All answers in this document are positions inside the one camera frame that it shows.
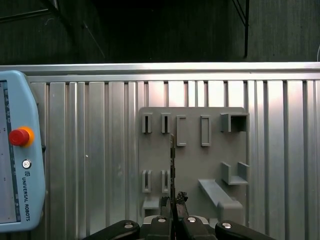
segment gray holder slot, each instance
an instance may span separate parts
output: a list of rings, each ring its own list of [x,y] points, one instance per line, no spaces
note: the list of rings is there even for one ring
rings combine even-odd
[[[161,114],[162,121],[162,133],[169,134],[171,133],[171,114],[170,113],[162,113]]]
[[[185,147],[187,145],[186,121],[186,115],[176,116],[176,145],[178,147]]]
[[[248,113],[222,113],[221,131],[225,133],[247,132],[248,116]]]
[[[201,146],[211,146],[211,118],[209,115],[201,116]]]
[[[142,116],[142,132],[150,134],[152,132],[152,113],[144,113]]]
[[[217,209],[217,218],[210,219],[210,225],[225,219],[243,224],[244,209],[240,202],[231,199],[214,179],[199,179],[201,189]]]
[[[151,193],[151,170],[142,172],[142,192]]]
[[[238,162],[237,175],[232,175],[231,166],[225,162],[221,163],[221,178],[228,185],[247,185],[249,165]]]
[[[168,194],[170,193],[170,170],[162,170],[161,171],[161,179],[162,179],[162,193]]]

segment gray plastic panel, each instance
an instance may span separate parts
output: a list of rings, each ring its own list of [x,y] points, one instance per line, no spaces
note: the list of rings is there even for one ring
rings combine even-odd
[[[150,126],[145,126],[146,116]],[[223,132],[223,116],[227,117],[230,131]],[[232,116],[239,117],[236,120],[240,121],[240,128],[232,127]],[[176,193],[187,192],[189,214],[218,220],[227,217],[244,223],[245,184],[248,184],[249,171],[245,164],[248,162],[245,132],[249,129],[248,116],[242,107],[142,108],[138,117],[140,221],[141,217],[148,216],[146,206],[152,205],[150,214],[157,214],[160,197],[170,194],[167,190],[170,188],[168,133],[173,133],[177,139]],[[152,171],[148,188],[145,186],[146,171]]]

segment metal screw head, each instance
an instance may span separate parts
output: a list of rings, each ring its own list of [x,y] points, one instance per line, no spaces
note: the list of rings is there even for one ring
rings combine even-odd
[[[194,222],[196,222],[196,219],[194,217],[188,217],[188,221],[190,223],[194,223]]]
[[[133,228],[134,226],[131,224],[131,223],[126,223],[125,225],[124,225],[124,228],[126,228],[126,229],[130,229],[130,228]]]
[[[29,169],[31,168],[31,161],[29,159],[25,159],[23,162],[22,162],[22,167],[24,169]]]
[[[227,222],[224,222],[222,223],[222,226],[225,228],[225,229],[230,229],[232,226],[230,223],[227,223]]]

